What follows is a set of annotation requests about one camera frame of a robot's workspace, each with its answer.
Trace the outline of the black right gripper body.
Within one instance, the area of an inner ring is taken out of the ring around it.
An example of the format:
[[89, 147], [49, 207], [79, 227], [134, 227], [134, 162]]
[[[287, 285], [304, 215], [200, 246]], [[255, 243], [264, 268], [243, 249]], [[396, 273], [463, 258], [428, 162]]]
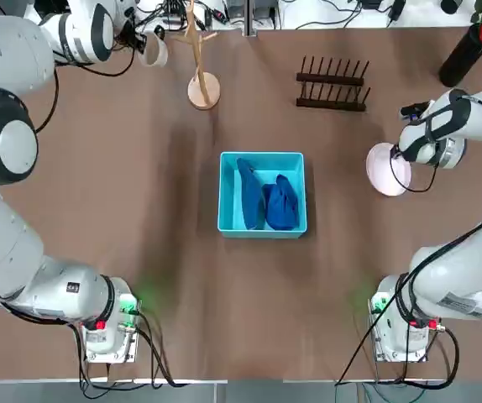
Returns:
[[416, 162], [418, 155], [418, 145], [415, 143], [410, 144], [404, 149], [400, 148], [399, 144], [394, 144], [390, 149], [390, 157], [393, 160], [397, 160], [399, 157], [407, 162]]

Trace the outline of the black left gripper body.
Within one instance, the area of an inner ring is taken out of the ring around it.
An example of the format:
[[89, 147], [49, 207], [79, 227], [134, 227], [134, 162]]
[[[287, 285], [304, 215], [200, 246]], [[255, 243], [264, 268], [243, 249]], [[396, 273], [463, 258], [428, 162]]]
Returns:
[[144, 53], [147, 45], [146, 35], [138, 33], [133, 23], [126, 23], [114, 40], [120, 46], [129, 47], [140, 54]]

